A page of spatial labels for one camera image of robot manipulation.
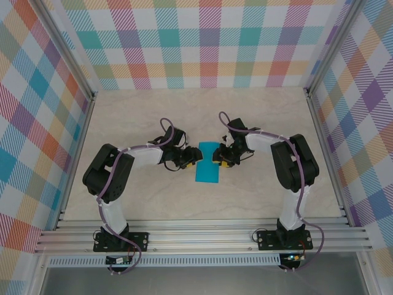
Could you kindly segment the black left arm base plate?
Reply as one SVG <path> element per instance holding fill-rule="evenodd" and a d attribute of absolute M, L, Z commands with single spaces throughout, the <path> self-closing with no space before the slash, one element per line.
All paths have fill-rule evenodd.
<path fill-rule="evenodd" d="M 121 234 L 125 239 L 137 244 L 142 252 L 147 251 L 149 234 L 147 232 L 129 232 Z M 124 239 L 118 238 L 106 231 L 93 234 L 93 252 L 137 252 L 138 250 Z"/>

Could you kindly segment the aluminium corner post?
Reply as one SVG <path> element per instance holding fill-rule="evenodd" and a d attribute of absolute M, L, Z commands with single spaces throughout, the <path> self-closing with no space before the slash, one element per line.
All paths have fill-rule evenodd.
<path fill-rule="evenodd" d="M 311 96 L 326 75 L 366 0 L 337 0 L 312 53 L 300 85 Z"/>
<path fill-rule="evenodd" d="M 70 72 L 73 74 L 76 82 L 81 87 L 83 93 L 88 97 L 90 101 L 95 101 L 96 92 L 90 87 L 83 74 L 80 66 L 78 65 L 74 55 L 71 52 L 67 42 L 65 41 L 61 31 L 59 30 L 56 22 L 53 20 L 48 8 L 44 4 L 43 0 L 28 0 L 37 16 L 40 18 L 48 34 L 50 35 L 52 42 L 58 49 L 60 55 L 64 58 Z"/>

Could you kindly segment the aluminium side rail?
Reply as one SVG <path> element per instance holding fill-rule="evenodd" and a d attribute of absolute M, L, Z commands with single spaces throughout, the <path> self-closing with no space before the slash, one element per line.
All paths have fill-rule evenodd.
<path fill-rule="evenodd" d="M 50 230 L 56 229 L 58 221 L 60 220 L 60 215 L 62 214 L 62 212 L 65 211 L 65 209 L 67 207 L 69 196 L 71 194 L 72 185 L 73 185 L 73 182 L 74 182 L 74 179 L 76 176 L 77 167 L 79 164 L 80 156 L 82 153 L 82 148 L 83 148 L 83 145 L 85 142 L 85 138 L 86 138 L 87 131 L 88 131 L 88 126 L 91 121 L 91 117 L 93 114 L 93 110 L 95 107 L 95 102 L 96 102 L 97 96 L 98 96 L 98 92 L 94 92 L 92 94 L 91 98 L 89 99 L 87 113 L 85 116 L 84 123 L 82 125 L 82 129 L 80 131 L 80 136 L 79 136 L 77 146 L 76 146 L 75 157 L 73 158 L 73 160 L 71 162 L 70 174 L 67 178 L 67 182 L 66 182 L 66 186 L 65 186 L 63 195 L 60 198 L 59 206 L 55 211 L 55 219 L 50 226 Z"/>
<path fill-rule="evenodd" d="M 329 144 L 324 136 L 321 120 L 318 116 L 317 109 L 313 103 L 313 99 L 312 99 L 311 95 L 308 93 L 308 90 L 306 88 L 304 88 L 303 92 L 304 92 L 305 100 L 307 102 L 307 105 L 309 107 L 309 111 L 310 111 L 310 114 L 311 114 L 311 117 L 313 120 L 314 128 L 316 129 L 319 144 L 322 149 L 324 161 L 327 166 L 327 171 L 328 171 L 329 177 L 330 177 L 330 182 L 332 183 L 332 187 L 333 187 L 338 205 L 340 207 L 340 210 L 343 211 L 342 215 L 347 219 L 347 224 L 352 227 L 353 226 L 352 216 L 351 216 L 351 213 L 348 212 L 348 209 L 347 209 L 347 203 L 346 203 L 346 200 L 344 199 L 343 191 L 342 191 L 339 179 L 338 179 L 337 172 L 335 171 L 334 162 L 333 162 L 332 156 L 330 154 Z"/>

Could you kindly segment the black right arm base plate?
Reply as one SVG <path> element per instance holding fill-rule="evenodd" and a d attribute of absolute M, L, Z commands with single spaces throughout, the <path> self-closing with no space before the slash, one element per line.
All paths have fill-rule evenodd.
<path fill-rule="evenodd" d="M 258 248 L 265 250 L 312 250 L 310 231 L 305 229 L 280 231 L 260 230 L 257 232 Z"/>

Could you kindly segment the aluminium mounting rail beam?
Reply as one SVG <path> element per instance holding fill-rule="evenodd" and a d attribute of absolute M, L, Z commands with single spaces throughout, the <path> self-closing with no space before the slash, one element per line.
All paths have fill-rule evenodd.
<path fill-rule="evenodd" d="M 311 218 L 321 230 L 309 228 L 315 248 L 325 253 L 371 251 L 371 240 L 363 227 L 352 227 L 345 216 Z M 259 228 L 273 230 L 275 219 L 213 219 L 129 221 L 132 232 L 149 233 L 148 254 L 256 253 L 251 237 Z M 93 233 L 99 221 L 58 221 L 55 230 L 44 231 L 36 246 L 40 254 L 83 254 L 93 249 Z"/>

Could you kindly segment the blue paper sheet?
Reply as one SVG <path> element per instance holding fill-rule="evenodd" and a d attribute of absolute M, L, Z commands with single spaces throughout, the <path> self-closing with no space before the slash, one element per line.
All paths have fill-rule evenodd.
<path fill-rule="evenodd" d="M 205 141 L 199 142 L 199 150 L 203 159 L 196 164 L 195 181 L 200 183 L 219 182 L 219 164 L 212 160 L 214 151 L 219 147 L 219 143 Z"/>

